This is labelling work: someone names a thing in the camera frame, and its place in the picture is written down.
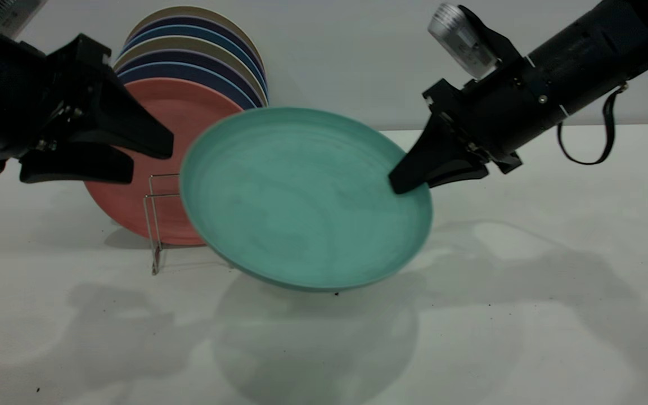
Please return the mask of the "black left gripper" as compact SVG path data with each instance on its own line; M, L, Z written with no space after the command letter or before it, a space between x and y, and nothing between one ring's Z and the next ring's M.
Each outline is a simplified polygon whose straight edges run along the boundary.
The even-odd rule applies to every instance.
M22 157L20 181L26 184L131 183L128 154L57 148L69 141L172 157L172 131L106 72L110 56L111 49L85 34L48 55L0 34L0 172L8 160Z

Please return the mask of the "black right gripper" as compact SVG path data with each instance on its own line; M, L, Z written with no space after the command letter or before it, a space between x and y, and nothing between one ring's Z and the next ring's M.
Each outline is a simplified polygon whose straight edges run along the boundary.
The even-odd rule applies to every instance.
M478 156L508 174L522 165L517 149L566 118L566 109L528 56L501 64L462 89L441 79L422 95L437 115L430 116L389 173L398 195L422 185L483 179L489 170Z

